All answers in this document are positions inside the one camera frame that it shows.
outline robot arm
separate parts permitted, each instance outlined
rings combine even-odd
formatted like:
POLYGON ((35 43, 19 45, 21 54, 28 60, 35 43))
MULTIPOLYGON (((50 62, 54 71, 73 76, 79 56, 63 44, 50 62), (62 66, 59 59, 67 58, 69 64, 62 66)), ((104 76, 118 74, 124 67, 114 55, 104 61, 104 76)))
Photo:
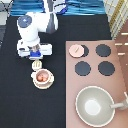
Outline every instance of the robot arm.
POLYGON ((52 0, 44 0, 45 13, 28 12, 17 20, 21 38, 33 41, 38 38, 38 32, 52 34, 58 29, 58 19, 54 12, 52 0))
POLYGON ((17 26, 22 38, 17 44, 19 56, 30 56, 30 49, 32 52, 40 52, 41 56, 52 53, 50 44, 47 46, 40 45, 38 32, 54 33, 58 29, 58 19, 54 12, 52 0, 44 0, 44 7, 45 13, 28 12, 25 16, 18 18, 17 26))

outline black table surface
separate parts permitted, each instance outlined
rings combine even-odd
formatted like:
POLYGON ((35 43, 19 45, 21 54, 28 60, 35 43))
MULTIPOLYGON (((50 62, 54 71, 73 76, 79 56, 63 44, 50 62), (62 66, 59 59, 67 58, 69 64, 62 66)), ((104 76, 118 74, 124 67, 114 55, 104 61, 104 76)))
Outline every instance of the black table surface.
POLYGON ((57 32, 39 33, 42 43, 53 45, 53 54, 42 60, 55 76, 47 90, 34 86, 32 61, 15 57, 17 18, 8 18, 0 50, 0 128, 66 128, 65 42, 111 40, 107 15, 58 16, 57 32))

